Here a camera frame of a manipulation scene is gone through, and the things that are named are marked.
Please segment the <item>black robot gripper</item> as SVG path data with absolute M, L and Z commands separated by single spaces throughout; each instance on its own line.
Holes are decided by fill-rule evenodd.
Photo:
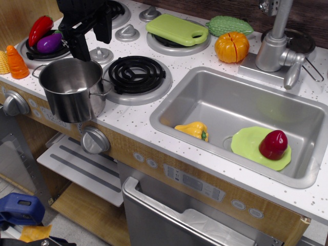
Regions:
M 93 29 L 96 39 L 109 44 L 112 38 L 111 9 L 107 1 L 57 1 L 64 15 L 59 30 L 74 58 L 88 62 L 91 60 L 85 34 Z

